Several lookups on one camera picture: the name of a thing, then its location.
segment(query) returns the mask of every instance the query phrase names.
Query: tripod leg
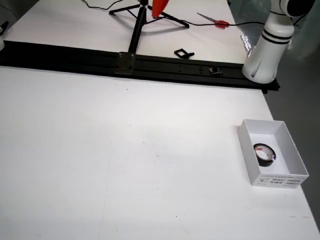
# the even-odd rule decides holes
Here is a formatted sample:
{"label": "tripod leg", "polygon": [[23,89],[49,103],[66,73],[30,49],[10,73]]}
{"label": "tripod leg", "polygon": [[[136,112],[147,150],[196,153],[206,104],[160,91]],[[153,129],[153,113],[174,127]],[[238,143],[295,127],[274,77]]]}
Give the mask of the tripod leg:
{"label": "tripod leg", "polygon": [[184,21],[181,21],[179,20],[178,18],[175,18],[174,16],[171,16],[165,12],[161,13],[162,16],[166,17],[167,19],[170,19],[171,21],[174,21],[174,22],[177,22],[183,26],[185,26],[187,29],[190,28],[189,24],[184,22]]}
{"label": "tripod leg", "polygon": [[131,37],[131,42],[128,50],[129,53],[136,53],[142,27],[146,23],[146,20],[147,20],[147,9],[142,6],[139,9],[138,17],[136,18],[136,22],[134,25],[133,34]]}
{"label": "tripod leg", "polygon": [[137,8],[140,8],[140,4],[111,10],[111,11],[109,11],[109,14],[114,15],[115,13],[118,13],[118,12],[127,11],[127,10],[131,10],[131,9],[137,9]]}

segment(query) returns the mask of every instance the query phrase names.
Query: black cable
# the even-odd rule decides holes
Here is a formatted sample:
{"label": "black cable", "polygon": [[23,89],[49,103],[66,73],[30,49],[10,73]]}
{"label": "black cable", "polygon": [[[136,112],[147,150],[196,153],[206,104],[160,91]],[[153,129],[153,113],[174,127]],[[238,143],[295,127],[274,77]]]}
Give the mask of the black cable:
{"label": "black cable", "polygon": [[132,11],[130,11],[130,10],[127,10],[132,16],[134,16],[135,18],[137,18],[137,16],[136,15],[134,15],[134,13],[132,12]]}
{"label": "black cable", "polygon": [[81,0],[82,2],[85,3],[85,5],[90,8],[90,9],[100,9],[100,10],[109,10],[113,5],[115,5],[116,3],[122,2],[123,0],[118,0],[115,1],[114,3],[112,3],[108,8],[103,8],[103,7],[99,7],[99,6],[90,6],[89,3],[86,2],[86,0]]}
{"label": "black cable", "polygon": [[301,17],[299,17],[298,20],[295,21],[293,25],[294,25],[294,26],[298,26],[297,23],[298,23],[301,19],[303,19],[305,16],[307,16],[307,13],[304,14],[304,15],[302,15]]}
{"label": "black cable", "polygon": [[17,19],[18,19],[18,16],[15,14],[15,12],[14,11],[12,11],[12,10],[10,10],[9,8],[7,8],[7,7],[5,7],[5,6],[3,6],[3,5],[1,5],[0,4],[0,7],[2,7],[2,8],[4,8],[4,9],[6,9],[6,10],[8,10],[9,12],[11,12]]}
{"label": "black cable", "polygon": [[265,23],[259,22],[259,21],[246,21],[246,22],[237,23],[237,24],[223,24],[223,23],[197,24],[197,23],[186,21],[186,20],[181,20],[181,19],[179,19],[179,20],[182,21],[182,22],[185,22],[187,24],[193,25],[193,26],[213,26],[213,25],[240,26],[240,25],[245,25],[245,24],[261,24],[261,25],[265,25]]}

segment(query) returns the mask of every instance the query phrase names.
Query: black tripod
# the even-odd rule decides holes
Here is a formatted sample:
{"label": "black tripod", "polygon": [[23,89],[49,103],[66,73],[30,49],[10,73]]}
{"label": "black tripod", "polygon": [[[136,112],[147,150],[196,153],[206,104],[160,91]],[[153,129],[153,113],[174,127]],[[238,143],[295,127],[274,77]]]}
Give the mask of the black tripod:
{"label": "black tripod", "polygon": [[[138,13],[138,16],[136,17],[130,10],[137,9],[137,8],[139,8],[139,13]],[[133,15],[136,18],[136,22],[134,25],[133,34],[131,37],[131,42],[130,42],[130,46],[129,46],[129,50],[128,50],[129,53],[136,53],[136,51],[137,51],[137,46],[138,46],[141,31],[142,31],[142,27],[145,24],[147,24],[147,8],[152,10],[152,7],[148,5],[148,0],[140,0],[140,4],[133,5],[133,6],[127,6],[127,7],[123,7],[123,8],[109,11],[109,14],[111,14],[111,15],[115,15],[115,13],[122,12],[122,11],[128,11],[131,15]],[[155,22],[157,20],[166,18],[166,19],[175,21],[177,23],[180,23],[183,26],[185,26],[186,28],[190,27],[189,24],[175,18],[174,16],[166,14],[165,12],[161,13],[161,15],[163,17],[156,18],[155,20],[152,20],[148,23]]]}

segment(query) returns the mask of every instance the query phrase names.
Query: white background surface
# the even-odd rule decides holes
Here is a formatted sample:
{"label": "white background surface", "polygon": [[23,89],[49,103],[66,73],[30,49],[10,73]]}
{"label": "white background surface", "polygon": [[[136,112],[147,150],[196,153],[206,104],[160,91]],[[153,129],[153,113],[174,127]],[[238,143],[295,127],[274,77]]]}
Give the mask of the white background surface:
{"label": "white background surface", "polygon": [[[113,0],[88,0],[91,6],[107,8]],[[124,0],[112,9],[136,5],[136,0]],[[210,24],[197,12],[234,23],[225,0],[171,0],[166,13],[190,22]],[[132,10],[136,15],[138,9]],[[6,34],[7,40],[44,43],[75,48],[128,51],[135,25],[129,12],[110,16],[108,11],[87,8],[81,0],[41,0]],[[147,12],[152,20],[151,11]],[[192,59],[244,63],[246,51],[237,28],[221,30],[215,26],[181,28],[175,22],[160,20],[142,29],[137,54],[173,57],[174,51],[195,52]]]}
{"label": "white background surface", "polygon": [[[199,12],[233,22],[224,0],[208,2]],[[176,3],[168,13],[196,12]],[[125,51],[120,26],[78,1],[42,0],[6,39]],[[165,50],[145,36],[138,53],[186,45],[241,62],[236,28],[201,29],[157,35]],[[250,185],[237,130],[272,120],[258,90],[1,67],[0,113],[1,239],[319,239],[300,187]]]}

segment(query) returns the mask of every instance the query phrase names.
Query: black stripe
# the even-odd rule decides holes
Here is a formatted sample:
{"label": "black stripe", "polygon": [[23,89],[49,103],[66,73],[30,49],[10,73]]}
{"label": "black stripe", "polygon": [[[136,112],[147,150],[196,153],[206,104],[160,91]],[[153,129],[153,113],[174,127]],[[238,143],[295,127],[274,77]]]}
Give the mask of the black stripe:
{"label": "black stripe", "polygon": [[267,40],[268,42],[272,43],[272,44],[288,44],[290,41],[274,41],[274,40],[271,40],[269,38],[267,38],[264,34],[261,34],[261,36]]}
{"label": "black stripe", "polygon": [[263,29],[264,33],[269,35],[270,37],[273,37],[275,39],[279,39],[279,40],[289,40],[292,38],[292,36],[276,36],[273,35],[272,33],[268,32],[266,29]]}
{"label": "black stripe", "polygon": [[275,11],[270,11],[270,13],[277,14],[277,15],[281,15],[281,16],[287,16],[287,15],[285,15],[284,13],[277,13],[277,12],[275,12]]}

